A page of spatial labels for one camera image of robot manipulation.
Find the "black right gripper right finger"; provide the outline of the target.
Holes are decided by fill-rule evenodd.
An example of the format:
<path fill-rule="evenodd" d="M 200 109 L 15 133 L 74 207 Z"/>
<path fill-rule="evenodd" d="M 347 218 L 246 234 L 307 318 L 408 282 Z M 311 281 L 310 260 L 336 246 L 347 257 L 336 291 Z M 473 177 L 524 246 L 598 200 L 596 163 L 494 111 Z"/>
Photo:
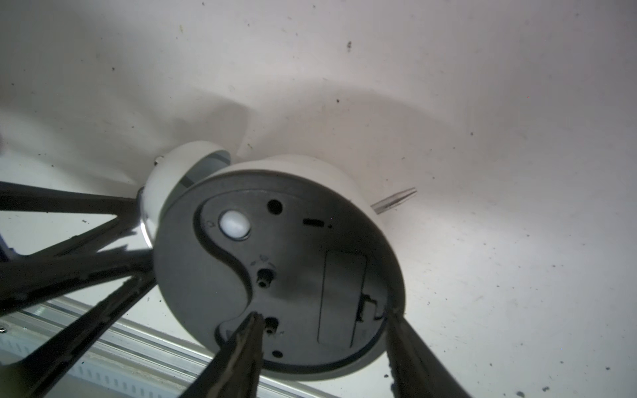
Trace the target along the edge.
<path fill-rule="evenodd" d="M 386 340 L 393 396 L 470 397 L 398 311 L 388 313 Z"/>

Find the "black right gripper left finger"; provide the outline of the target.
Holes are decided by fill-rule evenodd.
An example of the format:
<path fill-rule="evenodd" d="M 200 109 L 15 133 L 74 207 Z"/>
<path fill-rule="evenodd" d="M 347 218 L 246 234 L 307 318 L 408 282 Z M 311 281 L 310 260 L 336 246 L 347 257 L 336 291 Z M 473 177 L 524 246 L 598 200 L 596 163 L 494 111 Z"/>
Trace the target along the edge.
<path fill-rule="evenodd" d="M 182 398 L 255 398 L 263 366 L 265 320 L 252 312 Z"/>

